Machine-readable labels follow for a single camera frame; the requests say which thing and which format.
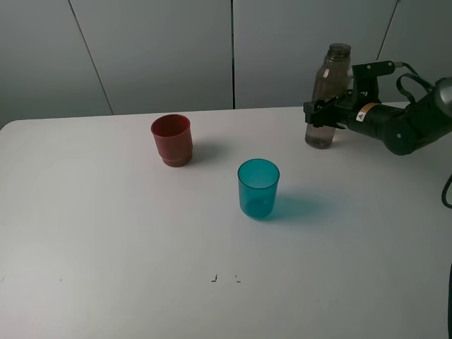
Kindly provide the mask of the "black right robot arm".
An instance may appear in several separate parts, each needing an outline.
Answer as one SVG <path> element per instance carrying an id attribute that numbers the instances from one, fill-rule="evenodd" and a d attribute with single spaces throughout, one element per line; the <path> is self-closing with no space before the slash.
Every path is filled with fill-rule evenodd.
<path id="1" fill-rule="evenodd" d="M 315 127 L 349 129 L 381 141 L 395 155 L 409 155 L 451 132 L 451 78 L 434 84 L 405 73 L 396 81 L 409 99 L 405 108 L 355 101 L 351 93 L 331 100 L 305 102 L 305 121 Z"/>

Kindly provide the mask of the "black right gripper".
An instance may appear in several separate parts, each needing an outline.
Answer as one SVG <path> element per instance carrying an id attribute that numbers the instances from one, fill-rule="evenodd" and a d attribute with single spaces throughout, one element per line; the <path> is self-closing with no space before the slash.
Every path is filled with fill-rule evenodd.
<path id="1" fill-rule="evenodd" d="M 372 119 L 374 116 L 367 112 L 364 120 L 357 120 L 362 108 L 367 104 L 379 105 L 379 92 L 361 92 L 356 98 L 353 92 L 338 95 L 330 100 L 305 102 L 303 112 L 305 122 L 313 127 L 333 127 L 349 129 L 357 133 L 380 133 L 381 127 Z"/>

